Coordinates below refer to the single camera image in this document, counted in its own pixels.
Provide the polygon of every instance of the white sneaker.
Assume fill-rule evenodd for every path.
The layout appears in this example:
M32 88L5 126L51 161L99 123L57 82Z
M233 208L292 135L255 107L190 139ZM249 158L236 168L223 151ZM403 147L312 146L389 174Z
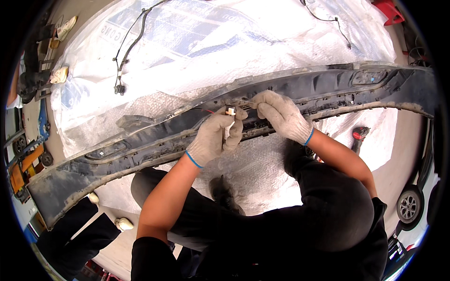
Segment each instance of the white sneaker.
M89 201L92 204L98 204L99 203L99 197L97 196L97 194L95 192L89 193L87 197L89 198Z
M56 34L58 35L58 41L63 42L64 39L66 39L67 34L69 31L75 26L75 23L77 22L78 17L74 16L70 20L66 21L63 26L58 27Z
M50 83L58 84L64 83L67 79L67 74L69 73L69 67L62 67L53 72L53 77L50 79Z
M133 224L127 218L115 219L114 224L121 232L125 230L133 229Z

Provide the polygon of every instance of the person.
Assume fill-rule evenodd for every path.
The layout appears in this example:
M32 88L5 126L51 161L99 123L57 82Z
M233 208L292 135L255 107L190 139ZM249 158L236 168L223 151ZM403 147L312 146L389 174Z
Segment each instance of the person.
M90 193L67 211L51 231L42 232L36 242L42 256L65 280L73 280L88 260L113 242L121 232L133 228L127 218L112 222L102 213L71 240L99 211L98 202L97 195Z
M247 113L238 109L222 145L223 129L233 121L222 108L200 126L169 172L145 168L135 175L131 192L142 211L131 280L182 278L168 241L201 252L194 273L200 280L380 280L387 260L387 206L377 198L367 165L314 129L290 98L266 90L252 102L259 118L291 140L284 168L298 181L303 205L244 216L191 187L202 167L242 138ZM324 163L309 157L306 147ZM222 194L234 205L231 192Z
M23 51L21 61L19 61L17 69L14 73L9 92L9 107L14 101L21 107L23 104L31 102L37 91L50 81L52 84L65 82L67 77L67 67L61 68L53 72L51 76L50 70L42 71L38 56L37 42L45 39L51 39L50 47L57 48L59 43L64 41L72 28L75 26L78 17L74 16L67 20L62 26L57 27L55 24L47 24L45 26L34 26L30 37L25 42L25 50Z

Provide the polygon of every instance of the dirty bumper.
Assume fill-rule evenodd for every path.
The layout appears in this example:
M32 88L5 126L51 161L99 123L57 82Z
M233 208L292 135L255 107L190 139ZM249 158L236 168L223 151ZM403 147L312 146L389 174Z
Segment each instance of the dirty bumper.
M123 133L41 172L27 185L47 228L97 187L180 158L210 114L200 109L231 104L246 110L242 141L274 133L246 102L266 89L290 97L313 120L375 107L433 118L439 100L430 68L355 62L244 77L163 116L123 116L117 121Z

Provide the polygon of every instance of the white work glove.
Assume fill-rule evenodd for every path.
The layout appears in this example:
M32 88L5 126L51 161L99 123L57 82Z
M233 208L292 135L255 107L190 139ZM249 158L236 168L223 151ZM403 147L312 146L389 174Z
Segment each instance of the white work glove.
M234 150L242 139L242 120L247 118L248 114L238 108L236 120L229 130L229 137L223 143L224 129L233 123L232 116L225 115L225 111L225 107L222 107L211 115L198 129L195 140L186 148L186 154L199 168L218 158L222 151Z
M269 120L284 138L306 145L313 133L311 120L305 120L294 102L274 91L265 90L253 97L251 107L258 110L260 119Z

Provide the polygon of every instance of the concrete floor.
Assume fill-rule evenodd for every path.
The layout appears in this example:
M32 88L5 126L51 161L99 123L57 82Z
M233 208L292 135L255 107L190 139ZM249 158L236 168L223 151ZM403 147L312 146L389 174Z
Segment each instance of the concrete floor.
M52 53L51 57L56 59L59 58L76 31L82 27L91 16L111 2L111 0L60 0L56 3L50 16L51 23L64 22L75 15L78 16L78 21L72 31L68 34L66 40ZM397 54L395 62L407 65L407 57L401 52L405 49L401 25L386 27L386 29L391 35L394 49ZM45 145L47 150L52 154L54 162L57 163L65 158L62 149L63 146L56 130L49 98L46 99L46 105L51 128L49 140L45 142ZM37 136L36 123L38 112L39 103L32 101L24 106L23 113L25 117L26 134L29 140L32 140ZM384 216L385 228L388 236L394 232L398 222L395 203L413 168L413 163L417 154L417 145L420 139L420 125L420 115L404 110L398 111L396 135L391 160L373 172L378 195L380 199L388 205L388 209ZM134 225L137 225L139 220L139 216L136 214L100 206L99 213L93 217L92 221L102 212L105 212L111 219L127 217ZM135 237L136 228L121 233L114 242L100 251L100 254L94 258L94 261L123 280L130 280L131 248Z

